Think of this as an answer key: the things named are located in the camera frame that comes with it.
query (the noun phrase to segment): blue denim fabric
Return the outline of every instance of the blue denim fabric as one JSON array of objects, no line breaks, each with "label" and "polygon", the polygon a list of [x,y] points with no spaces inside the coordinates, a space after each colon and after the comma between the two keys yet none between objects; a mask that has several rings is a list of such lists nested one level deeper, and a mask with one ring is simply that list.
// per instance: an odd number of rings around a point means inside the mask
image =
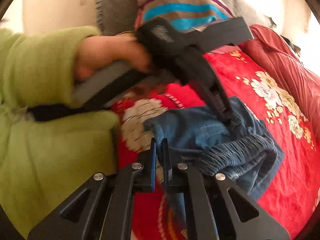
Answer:
[{"label": "blue denim fabric", "polygon": [[284,152],[267,130],[237,97],[231,97],[231,125],[224,126],[207,106],[171,109],[144,122],[156,137],[162,163],[161,142],[168,139],[173,154],[195,165],[201,173],[222,172],[254,200],[258,200],[279,169]]}]

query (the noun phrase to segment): red blanket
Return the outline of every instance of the red blanket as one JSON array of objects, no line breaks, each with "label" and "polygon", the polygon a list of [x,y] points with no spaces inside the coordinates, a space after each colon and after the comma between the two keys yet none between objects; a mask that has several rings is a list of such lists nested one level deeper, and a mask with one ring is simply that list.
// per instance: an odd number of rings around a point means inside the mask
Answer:
[{"label": "red blanket", "polygon": [[[311,123],[303,116],[293,97],[278,86],[264,69],[241,51],[205,55],[216,70],[228,96],[238,96],[264,120],[285,153],[285,159],[259,204],[287,228],[293,238],[305,225],[316,205],[320,187],[320,155]],[[168,85],[167,94],[152,95],[135,104],[123,99],[114,105],[123,119],[119,139],[120,168],[134,162],[138,152],[148,148],[152,134],[142,122],[170,108],[203,105],[188,86]],[[161,171],[158,170],[158,181]],[[150,194],[137,194],[132,229],[139,240],[185,239],[167,206],[162,186]]]},{"label": "red blanket", "polygon": [[262,25],[252,25],[250,29],[254,40],[247,41],[242,51],[294,97],[320,141],[320,77],[301,65],[276,32]]}]

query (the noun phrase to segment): striped pillow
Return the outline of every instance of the striped pillow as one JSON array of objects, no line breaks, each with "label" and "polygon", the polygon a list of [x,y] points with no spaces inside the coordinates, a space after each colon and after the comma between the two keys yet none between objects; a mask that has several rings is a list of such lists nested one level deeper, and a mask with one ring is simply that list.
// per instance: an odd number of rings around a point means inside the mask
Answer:
[{"label": "striped pillow", "polygon": [[137,0],[135,28],[145,21],[161,16],[170,20],[179,31],[188,31],[212,21],[232,18],[233,14],[221,0]]}]

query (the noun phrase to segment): metal bolt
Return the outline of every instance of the metal bolt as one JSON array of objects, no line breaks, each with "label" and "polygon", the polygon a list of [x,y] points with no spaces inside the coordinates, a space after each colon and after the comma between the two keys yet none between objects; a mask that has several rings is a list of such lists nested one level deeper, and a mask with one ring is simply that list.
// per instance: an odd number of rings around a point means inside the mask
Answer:
[{"label": "metal bolt", "polygon": [[225,180],[226,179],[226,176],[222,173],[217,173],[216,174],[216,179],[217,180]]},{"label": "metal bolt", "polygon": [[93,176],[94,180],[102,180],[103,179],[103,174],[102,173],[96,173]]},{"label": "metal bolt", "polygon": [[188,165],[186,165],[185,163],[178,163],[177,166],[179,170],[185,170],[186,168],[188,168]]},{"label": "metal bolt", "polygon": [[132,163],[132,168],[135,170],[139,170],[142,168],[142,164],[141,163]]}]

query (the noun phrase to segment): white wall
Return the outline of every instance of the white wall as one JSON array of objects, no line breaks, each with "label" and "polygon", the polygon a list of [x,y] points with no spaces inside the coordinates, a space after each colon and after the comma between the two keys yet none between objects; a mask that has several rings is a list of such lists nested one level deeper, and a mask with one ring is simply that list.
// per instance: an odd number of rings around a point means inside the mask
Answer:
[{"label": "white wall", "polygon": [[312,14],[309,22],[309,32],[297,36],[296,44],[301,48],[301,60],[305,66],[320,76],[319,44],[320,25]]},{"label": "white wall", "polygon": [[28,35],[96,24],[95,0],[23,0]]},{"label": "white wall", "polygon": [[297,36],[308,32],[311,10],[304,0],[246,0],[252,7],[272,17],[276,31],[297,42]]},{"label": "white wall", "polygon": [[22,1],[13,0],[8,10],[4,14],[3,18],[7,20],[1,27],[6,27],[13,30],[15,33],[23,32],[23,20],[22,20]]}]

